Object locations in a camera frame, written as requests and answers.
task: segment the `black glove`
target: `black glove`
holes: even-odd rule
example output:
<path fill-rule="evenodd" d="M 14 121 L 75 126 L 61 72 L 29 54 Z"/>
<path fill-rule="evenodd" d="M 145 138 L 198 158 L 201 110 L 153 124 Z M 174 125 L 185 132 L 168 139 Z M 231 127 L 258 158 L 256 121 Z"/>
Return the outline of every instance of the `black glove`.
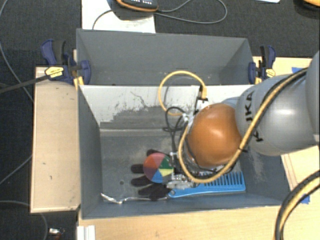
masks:
<path fill-rule="evenodd" d="M 155 153 L 161 153 L 154 149 L 149 149 L 146 152 L 146 156 L 150 156 Z M 133 164 L 131 166 L 131 171 L 134 174 L 144 174 L 144 165 L 143 164 Z M 163 177 L 162 183 L 155 183 L 151 181 L 146 175 L 142 175 L 137 178 L 133 178 L 131 180 L 131 184 L 135 187 L 143 187 L 138 190 L 138 194 L 142 197 L 150 198 L 152 201 L 157 201 L 167 196 L 167 194 L 171 191 L 170 188 L 166 187 L 166 182 L 170 178 L 170 175 L 166 175 Z"/>

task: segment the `power cord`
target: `power cord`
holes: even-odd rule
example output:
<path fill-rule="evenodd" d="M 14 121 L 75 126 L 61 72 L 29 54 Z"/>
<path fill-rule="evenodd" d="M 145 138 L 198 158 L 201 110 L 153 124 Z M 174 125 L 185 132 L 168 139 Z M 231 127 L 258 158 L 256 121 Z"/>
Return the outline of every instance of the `power cord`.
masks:
<path fill-rule="evenodd" d="M 180 8 L 182 8 L 183 6 L 185 6 L 186 4 L 190 3 L 191 1 L 193 0 L 187 0 L 185 1 L 183 4 L 179 5 L 178 7 L 176 8 L 173 8 L 173 9 L 170 9 L 170 10 L 158 10 L 157 12 L 154 12 L 153 14 L 154 15 L 159 15 L 159 16 L 162 16 L 162 17 L 166 17 L 166 18 L 170 18 L 170 19 L 174 19 L 174 20 L 177 20 L 177 21 L 182 21 L 182 22 L 188 22 L 188 23 L 195 23 L 195 24 L 202 24 L 202 25 L 210 25 L 210 24 L 215 24 L 215 23 L 219 23 L 219 22 L 222 22 L 226 17 L 227 17 L 227 14 L 228 14 L 228 9 L 227 9 L 227 6 L 226 4 L 221 1 L 221 0 L 217 0 L 224 8 L 224 15 L 222 18 L 220 19 L 217 19 L 217 20 L 213 20 L 213 21 L 196 21 L 196 20 L 191 20 L 191 19 L 185 19 L 185 18 L 179 18 L 179 17 L 175 17 L 175 16 L 171 16 L 171 15 L 166 15 L 168 13 L 173 13 L 177 10 L 179 10 Z M 105 12 L 101 13 L 94 21 L 93 25 L 92 25 L 92 30 L 95 29 L 95 25 L 97 23 L 97 21 L 104 15 L 108 14 L 112 12 L 111 9 L 109 10 L 106 10 Z"/>

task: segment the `wooden table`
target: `wooden table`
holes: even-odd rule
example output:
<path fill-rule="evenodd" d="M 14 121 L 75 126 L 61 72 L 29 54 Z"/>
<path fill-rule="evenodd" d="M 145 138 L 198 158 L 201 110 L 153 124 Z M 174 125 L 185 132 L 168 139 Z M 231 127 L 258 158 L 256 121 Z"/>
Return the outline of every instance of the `wooden table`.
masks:
<path fill-rule="evenodd" d="M 277 75 L 286 74 L 291 67 L 307 67 L 310 61 L 277 58 L 273 68 Z M 44 81 L 35 87 L 32 213 L 76 210 L 80 204 L 75 97 L 75 89 L 61 82 Z M 319 169 L 317 147 L 282 159 L 291 188 Z M 79 216 L 78 224 L 95 225 L 97 240 L 271 240 L 278 210 L 272 206 L 90 220 Z M 285 239 L 318 239 L 318 214 L 319 191 L 311 196 L 310 204 L 293 211 L 285 225 Z"/>

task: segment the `beige panel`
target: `beige panel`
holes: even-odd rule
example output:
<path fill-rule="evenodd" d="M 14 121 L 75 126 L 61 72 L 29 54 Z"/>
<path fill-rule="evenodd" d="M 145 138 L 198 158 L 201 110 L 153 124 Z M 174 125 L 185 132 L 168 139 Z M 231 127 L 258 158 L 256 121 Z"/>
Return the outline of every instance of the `beige panel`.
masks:
<path fill-rule="evenodd" d="M 43 75 L 37 68 L 37 77 Z M 76 89 L 45 80 L 35 85 L 30 210 L 75 210 L 80 204 Z"/>

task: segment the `yellow cable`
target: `yellow cable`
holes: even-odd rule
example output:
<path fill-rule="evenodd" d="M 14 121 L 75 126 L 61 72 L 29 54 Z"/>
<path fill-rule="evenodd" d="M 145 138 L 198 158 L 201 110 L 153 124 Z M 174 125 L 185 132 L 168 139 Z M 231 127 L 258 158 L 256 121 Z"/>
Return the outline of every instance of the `yellow cable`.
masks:
<path fill-rule="evenodd" d="M 281 231 L 282 228 L 284 227 L 284 224 L 290 215 L 291 211 L 296 207 L 297 203 L 299 200 L 306 194 L 311 192 L 314 188 L 318 187 L 319 184 L 319 177 L 313 179 L 312 181 L 308 182 L 306 185 L 304 185 L 303 188 L 300 189 L 298 193 L 290 200 L 288 203 L 287 207 L 284 209 L 281 220 L 280 220 L 280 225 L 279 225 L 279 230 Z"/>
<path fill-rule="evenodd" d="M 182 150 L 183 150 L 183 144 L 185 142 L 185 138 L 187 136 L 188 133 L 188 126 L 185 128 L 183 135 L 181 137 L 181 140 L 179 142 L 179 146 L 178 146 L 178 159 L 180 162 L 180 165 L 185 173 L 185 175 L 187 175 L 193 182 L 195 183 L 210 183 L 215 181 L 216 179 L 218 179 L 220 176 L 222 176 L 224 173 L 226 173 L 229 168 L 231 168 L 237 161 L 238 157 L 240 156 L 242 150 L 245 148 L 247 141 L 252 133 L 252 131 L 254 130 L 256 124 L 258 123 L 258 121 L 260 120 L 260 117 L 262 115 L 262 113 L 265 111 L 265 109 L 270 105 L 270 103 L 272 102 L 273 98 L 277 95 L 278 92 L 280 92 L 282 89 L 284 89 L 288 84 L 291 83 L 292 79 L 299 77 L 300 75 L 303 75 L 306 72 L 307 69 L 302 69 L 299 72 L 291 75 L 290 77 L 288 77 L 286 80 L 284 80 L 282 83 L 280 83 L 277 87 L 274 88 L 274 90 L 270 93 L 270 95 L 268 95 L 268 97 L 265 99 L 265 101 L 261 104 L 259 110 L 256 112 L 255 117 L 253 118 L 251 124 L 249 125 L 246 133 L 244 134 L 242 141 L 239 145 L 239 148 L 236 150 L 235 154 L 233 155 L 233 157 L 230 159 L 230 161 L 214 176 L 210 177 L 210 178 L 206 178 L 206 179 L 200 179 L 200 178 L 196 178 L 194 177 L 187 169 L 185 162 L 183 160 L 183 155 L 182 155 Z"/>
<path fill-rule="evenodd" d="M 165 82 L 175 76 L 175 75 L 188 75 L 190 77 L 193 77 L 194 79 L 198 80 L 200 83 L 201 83 L 201 86 L 202 86 L 202 93 L 201 93 L 201 99 L 206 99 L 207 98 L 207 87 L 204 83 L 204 81 L 199 77 L 197 76 L 196 74 L 194 73 L 191 73 L 189 71 L 186 71 L 186 70 L 178 70 L 178 71 L 174 71 L 174 72 L 171 72 L 170 74 L 168 74 L 160 83 L 159 85 L 159 88 L 158 88 L 158 100 L 159 100 L 159 103 L 160 103 L 160 106 L 162 107 L 162 109 L 164 111 L 167 111 L 167 108 L 165 107 L 164 103 L 162 102 L 162 99 L 161 99 L 161 90 L 162 90 L 162 87 L 164 86 Z M 182 113 L 171 113 L 171 112 L 168 112 L 168 114 L 170 116 L 181 116 Z"/>

